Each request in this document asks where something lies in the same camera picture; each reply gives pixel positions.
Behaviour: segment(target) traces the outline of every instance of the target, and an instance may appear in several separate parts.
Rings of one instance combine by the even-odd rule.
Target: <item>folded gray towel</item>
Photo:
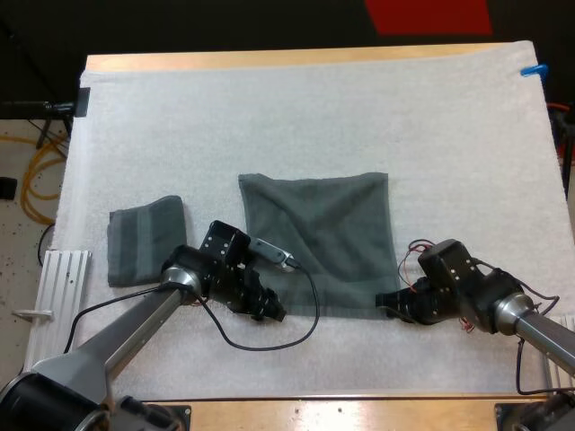
[[[250,236],[291,252],[314,276],[324,316],[378,319],[376,294],[399,289],[389,219],[387,175],[325,180],[239,176]],[[301,274],[260,268],[287,312],[313,315]]]
[[[136,286],[160,280],[162,264],[186,243],[186,223],[179,196],[166,196],[142,207],[110,213],[108,283]]]

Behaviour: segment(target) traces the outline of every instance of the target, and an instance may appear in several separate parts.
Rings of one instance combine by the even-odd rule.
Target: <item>metal bracket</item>
[[[39,321],[54,320],[54,313],[51,310],[13,310],[12,314],[25,321],[33,321],[34,319]]]
[[[89,251],[46,251],[35,310],[13,311],[32,323],[23,371],[64,350],[80,311],[91,256]]]

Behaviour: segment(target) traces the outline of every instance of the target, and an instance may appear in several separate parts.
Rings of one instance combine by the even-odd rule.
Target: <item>yellow cable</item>
[[[30,194],[32,194],[35,198],[41,200],[56,199],[60,196],[60,194],[55,193],[53,195],[42,195],[32,188],[31,182],[32,180],[34,180],[34,178],[36,178],[36,176],[40,172],[44,171],[50,166],[62,163],[66,160],[66,158],[63,157],[62,154],[58,151],[58,145],[61,144],[65,139],[66,138],[64,136],[59,136],[54,141],[48,141],[46,145],[44,145],[40,150],[38,150],[36,154],[32,156],[30,162],[28,163],[28,170],[24,173],[24,176],[22,178],[22,189],[20,192],[20,205],[22,207],[22,211],[31,220],[40,224],[52,224],[54,223],[54,219],[46,215],[43,215],[40,211],[38,211],[34,207],[34,205],[30,202],[28,193],[30,192]],[[18,136],[0,136],[0,141],[15,142],[30,145],[37,144],[37,142],[32,139]],[[41,160],[49,153],[55,153],[57,155],[57,158],[48,160],[47,162],[44,163],[40,163]]]
[[[36,145],[37,142],[26,137],[18,137],[18,136],[0,136],[0,141],[5,142],[20,142],[22,144],[32,144]]]

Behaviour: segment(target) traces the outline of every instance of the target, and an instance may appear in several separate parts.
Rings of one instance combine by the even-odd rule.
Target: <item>silver cylinder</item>
[[[575,375],[575,332],[536,312],[519,317],[516,332],[567,373]]]

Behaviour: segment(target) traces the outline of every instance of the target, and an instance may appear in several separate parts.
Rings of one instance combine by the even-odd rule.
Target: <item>black cable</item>
[[[475,263],[475,265],[483,265],[484,267],[490,268],[490,269],[496,269],[495,267],[493,267],[492,265],[490,265],[489,263],[483,262],[480,259],[476,259],[473,258],[473,263]],[[537,292],[536,290],[534,290],[534,288],[528,286],[526,283],[524,283],[523,281],[519,280],[518,278],[512,276],[511,274],[509,274],[506,271],[501,270],[501,272],[509,275],[510,277],[513,277],[517,280],[517,282],[522,285],[527,291],[531,292],[533,295],[540,297],[541,299],[545,299],[546,301],[551,301],[551,303],[547,306],[547,308],[545,308],[542,312],[540,312],[541,315],[546,315],[549,311],[552,310],[552,308],[559,302],[560,297],[558,295],[554,295],[554,296],[546,296],[546,295],[542,295],[539,292]],[[519,342],[517,345],[517,365],[516,365],[516,371],[515,371],[515,387],[517,390],[517,393],[519,395],[536,395],[538,393],[552,393],[552,392],[561,392],[561,391],[575,391],[575,387],[573,388],[550,388],[550,389],[536,389],[533,391],[523,391],[521,389],[521,358],[523,356],[523,345],[525,344],[525,339],[519,337]]]
[[[429,245],[435,245],[435,243],[433,241],[426,240],[425,238],[419,238],[418,240],[413,240],[412,242],[410,242],[410,244],[407,246],[407,248],[410,249],[411,247],[413,247],[413,244],[415,244],[417,242],[426,242]]]
[[[550,389],[536,389],[534,391],[523,391],[521,389],[521,357],[523,354],[523,345],[525,340],[519,338],[519,343],[517,347],[517,369],[515,372],[515,387],[519,395],[536,395],[537,393],[551,393],[551,392],[563,392],[563,391],[575,391],[575,387],[567,388],[550,388]]]
[[[486,263],[480,259],[476,259],[473,258],[473,263],[475,263],[475,265],[483,265],[484,267],[487,267],[489,269],[497,269],[494,266],[490,265],[489,263]],[[512,276],[511,274],[509,274],[507,271],[504,271],[502,269],[500,269],[500,271],[504,274],[507,274],[510,277],[515,278],[515,280],[522,285],[528,292],[531,292],[533,295],[540,297],[541,299],[545,299],[545,301],[551,301],[551,303],[549,304],[549,306],[547,306],[547,308],[545,308],[541,314],[543,316],[545,316],[548,312],[550,312],[552,310],[552,308],[559,302],[559,300],[561,299],[558,295],[554,295],[554,296],[546,296],[546,295],[542,295],[539,292],[537,292],[533,287],[529,287],[527,285],[527,283],[524,283],[523,281],[521,281],[520,279],[518,279],[515,276]]]
[[[125,300],[130,299],[130,298],[135,298],[137,296],[151,294],[153,292],[162,292],[163,290],[173,290],[175,288],[177,288],[177,287],[175,287],[174,285],[169,285],[169,286],[159,285],[156,287],[151,287],[151,288],[146,289],[146,290],[140,290],[139,292],[135,292],[133,294],[119,296],[117,298],[110,299],[109,301],[106,301],[103,303],[97,303],[96,305],[93,305],[91,307],[83,309],[74,317],[74,320],[72,321],[72,328],[70,329],[70,335],[68,336],[68,342],[66,343],[66,347],[64,348],[64,353],[68,353],[68,351],[70,350],[70,347],[72,346],[72,341],[74,340],[75,327],[77,326],[80,319],[83,316],[85,316],[87,313],[93,312],[94,310],[98,310],[99,308],[105,307],[107,305],[111,305],[113,303],[119,303],[120,301],[125,301]]]
[[[124,301],[126,299],[134,298],[136,296],[141,296],[141,295],[149,294],[152,292],[158,292],[160,290],[168,290],[168,289],[174,289],[174,288],[183,289],[196,298],[196,300],[201,304],[201,306],[204,308],[204,310],[206,310],[206,313],[208,314],[208,316],[216,324],[217,330],[219,330],[219,333],[221,334],[224,341],[232,347],[239,348],[240,350],[247,350],[250,352],[269,352],[271,350],[281,350],[283,348],[296,346],[298,344],[303,343],[307,339],[309,339],[310,336],[314,333],[315,328],[317,327],[317,322],[320,320],[320,304],[319,304],[319,300],[317,297],[317,289],[315,288],[315,282],[314,282],[314,279],[312,278],[311,274],[293,259],[290,259],[290,262],[288,264],[290,266],[292,266],[293,268],[299,269],[300,271],[302,271],[307,276],[307,279],[309,280],[310,285],[312,287],[312,293],[314,294],[314,302],[315,302],[314,323],[312,324],[312,327],[310,328],[310,330],[301,339],[297,339],[296,341],[292,341],[292,342],[286,343],[286,344],[280,344],[278,346],[271,346],[271,347],[249,347],[249,346],[242,346],[241,344],[237,344],[237,343],[233,342],[227,336],[226,332],[224,331],[224,328],[222,327],[222,324],[219,322],[216,315],[208,307],[208,305],[206,304],[206,301],[204,301],[203,298],[201,298],[199,295],[197,295],[190,286],[180,285],[179,287],[176,287],[174,285],[169,285],[169,286],[152,287],[150,289],[136,292],[134,294],[120,296],[118,298],[110,299],[109,301],[106,301],[105,303],[98,303],[96,305],[93,305],[92,307],[88,307],[85,310],[82,310],[81,312],[79,312],[74,317],[74,321],[72,322],[72,329],[70,330],[70,335],[68,337],[68,342],[66,343],[66,348],[64,349],[64,353],[67,353],[70,350],[70,347],[72,346],[72,340],[74,339],[74,333],[75,333],[76,325],[78,324],[78,322],[80,321],[82,316],[86,315],[88,312],[93,312],[94,310],[98,310],[99,308],[105,307],[106,305],[110,305],[112,303],[117,303],[119,301]]]
[[[43,131],[42,128],[41,128],[40,126],[38,126],[36,123],[34,123],[31,119],[27,119],[26,121],[28,121],[31,125],[33,125],[33,126],[34,126],[36,129],[38,129],[40,132]],[[54,138],[56,138],[56,139],[60,139],[60,138],[62,137],[62,136],[58,136],[56,133],[52,132],[51,130],[48,130],[45,137],[46,137],[46,138],[48,139],[48,141],[50,141],[50,142],[54,142],[54,141],[53,141],[53,140],[50,138],[50,136],[48,136],[48,135],[52,135],[52,136],[53,136]]]
[[[46,229],[44,229],[44,232],[42,232],[42,235],[41,235],[40,239],[38,240],[38,249],[36,250],[36,255],[38,257],[38,263],[40,264],[41,267],[44,266],[44,262],[42,261],[42,256],[41,256],[42,243],[44,242],[44,239],[46,238],[46,235],[48,234],[50,229],[53,229],[53,228],[54,228],[54,224],[49,224],[48,227]]]

